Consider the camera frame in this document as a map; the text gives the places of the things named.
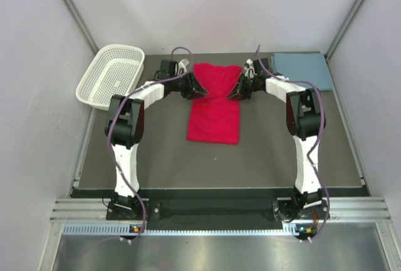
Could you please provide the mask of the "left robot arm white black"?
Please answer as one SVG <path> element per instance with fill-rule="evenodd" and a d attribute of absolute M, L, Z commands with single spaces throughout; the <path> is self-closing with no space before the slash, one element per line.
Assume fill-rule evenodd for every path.
<path fill-rule="evenodd" d="M 105 125 L 107 145 L 115 165 L 117 180 L 111 207 L 120 207 L 127 218 L 137 218 L 145 207 L 138 191 L 137 150 L 145 129 L 145 110 L 177 92 L 187 100 L 203 98 L 206 89 L 190 70 L 190 62 L 163 59 L 154 77 L 129 94 L 113 95 Z"/>

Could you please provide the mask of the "red t shirt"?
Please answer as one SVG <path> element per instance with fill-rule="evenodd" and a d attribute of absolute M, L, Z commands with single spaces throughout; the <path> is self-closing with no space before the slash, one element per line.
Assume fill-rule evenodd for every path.
<path fill-rule="evenodd" d="M 192 101 L 187 140 L 238 144 L 241 110 L 238 101 L 229 100 L 228 96 L 235 87 L 242 68 L 235 65 L 199 63 L 195 65 L 194 73 L 207 94 Z"/>

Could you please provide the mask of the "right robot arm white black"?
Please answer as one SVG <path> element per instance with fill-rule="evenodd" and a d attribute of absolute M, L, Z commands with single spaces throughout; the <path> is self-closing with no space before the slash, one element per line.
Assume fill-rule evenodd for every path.
<path fill-rule="evenodd" d="M 254 92 L 263 91 L 286 105 L 286 127 L 296 148 L 297 175 L 292 209 L 297 217 L 307 218 L 321 205 L 323 198 L 318 177 L 319 145 L 326 125 L 321 94 L 309 83 L 291 81 L 270 72 L 265 61 L 247 60 L 227 98 L 249 99 Z"/>

